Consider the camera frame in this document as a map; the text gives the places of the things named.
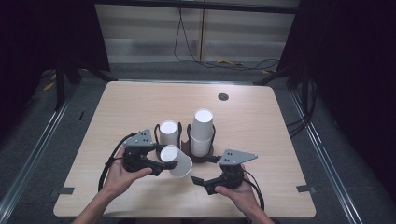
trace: white cup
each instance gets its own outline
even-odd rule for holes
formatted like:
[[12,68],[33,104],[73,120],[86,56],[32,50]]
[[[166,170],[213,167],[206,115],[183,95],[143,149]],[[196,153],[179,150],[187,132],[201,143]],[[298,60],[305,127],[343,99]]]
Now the white cup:
[[160,125],[160,144],[178,146],[178,128],[172,120],[166,120]]
[[213,135],[213,113],[208,109],[199,109],[194,114],[191,136],[198,141],[211,139]]
[[196,157],[203,157],[209,152],[210,144],[212,143],[212,138],[206,141],[198,141],[191,136],[191,154]]
[[161,151],[161,160],[164,162],[177,161],[175,169],[169,170],[174,177],[184,177],[191,171],[191,158],[174,145],[168,145],[163,148]]

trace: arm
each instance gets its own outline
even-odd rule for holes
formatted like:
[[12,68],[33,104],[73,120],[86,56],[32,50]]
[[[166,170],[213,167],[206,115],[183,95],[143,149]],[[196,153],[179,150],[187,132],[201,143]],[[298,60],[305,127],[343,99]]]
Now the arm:
[[[117,153],[116,158],[122,157],[125,147]],[[136,179],[151,174],[150,168],[145,168],[134,173],[128,173],[121,164],[121,160],[115,160],[108,171],[106,182],[87,207],[73,221],[79,223],[97,223],[105,212],[107,206],[123,192],[125,192]]]
[[251,186],[242,182],[242,185],[237,189],[227,189],[223,186],[217,186],[215,191],[223,196],[230,198],[239,211],[243,212],[245,216],[250,218],[256,224],[274,224],[264,211],[260,208],[254,196]]

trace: gray carpet floor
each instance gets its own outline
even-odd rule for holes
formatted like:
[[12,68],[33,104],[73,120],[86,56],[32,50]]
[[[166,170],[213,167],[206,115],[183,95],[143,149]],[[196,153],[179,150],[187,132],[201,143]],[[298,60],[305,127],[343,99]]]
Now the gray carpet floor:
[[[256,62],[244,62],[253,67]],[[109,76],[123,79],[167,81],[220,81],[251,84],[268,75],[261,70],[244,72],[205,68],[195,62],[172,63],[113,63]],[[72,218],[56,217],[53,207],[57,201],[51,196],[54,189],[64,185],[79,146],[87,131],[95,108],[106,83],[88,72],[81,72],[81,83],[73,86],[66,83],[66,94],[76,88],[70,104],[57,127],[43,156],[35,168],[22,196],[19,198],[8,223],[70,223]],[[299,119],[296,106],[286,88],[286,77],[278,78],[268,85],[276,94],[285,123]],[[9,186],[44,132],[56,105],[55,88],[43,91],[49,82],[41,80],[23,117],[9,132],[0,145],[0,197]],[[363,223],[396,223],[396,207],[381,184],[360,155],[351,147],[343,132],[337,129],[332,115],[320,96],[313,116],[323,144],[340,175],[347,192],[356,205]],[[317,152],[305,130],[292,138],[306,182],[317,190],[312,198],[317,214],[312,218],[278,218],[280,223],[350,223],[339,199],[334,193]],[[104,217],[102,223],[117,223],[117,218]]]

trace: person's left hand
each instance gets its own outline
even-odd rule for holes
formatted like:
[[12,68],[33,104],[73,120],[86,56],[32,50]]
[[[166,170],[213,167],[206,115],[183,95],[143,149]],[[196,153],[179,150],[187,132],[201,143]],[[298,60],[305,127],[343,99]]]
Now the person's left hand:
[[[121,158],[126,147],[121,147],[115,158]],[[122,159],[115,160],[108,171],[106,182],[101,191],[105,191],[113,198],[117,198],[125,192],[136,179],[152,173],[151,168],[144,168],[129,173],[122,166]]]

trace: wooden table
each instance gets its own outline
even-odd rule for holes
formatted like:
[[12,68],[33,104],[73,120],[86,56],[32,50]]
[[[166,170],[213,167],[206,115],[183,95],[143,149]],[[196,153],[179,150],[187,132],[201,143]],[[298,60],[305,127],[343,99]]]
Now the wooden table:
[[[221,101],[220,93],[229,96]],[[60,195],[54,213],[76,217],[97,192],[100,174],[116,144],[128,133],[146,128],[153,135],[156,124],[171,119],[181,122],[181,139],[194,112],[208,108],[217,129],[214,155],[231,148],[259,155],[245,163],[257,179],[270,217],[312,217],[316,213],[311,195],[299,193],[303,173],[288,131],[269,87],[224,84],[110,82],[92,118],[78,155],[64,183],[75,188]],[[157,161],[155,152],[148,157]],[[111,217],[243,217],[231,200],[207,195],[193,185],[191,175],[204,180],[218,177],[219,164],[195,163],[184,178],[168,171],[137,180],[105,211]]]

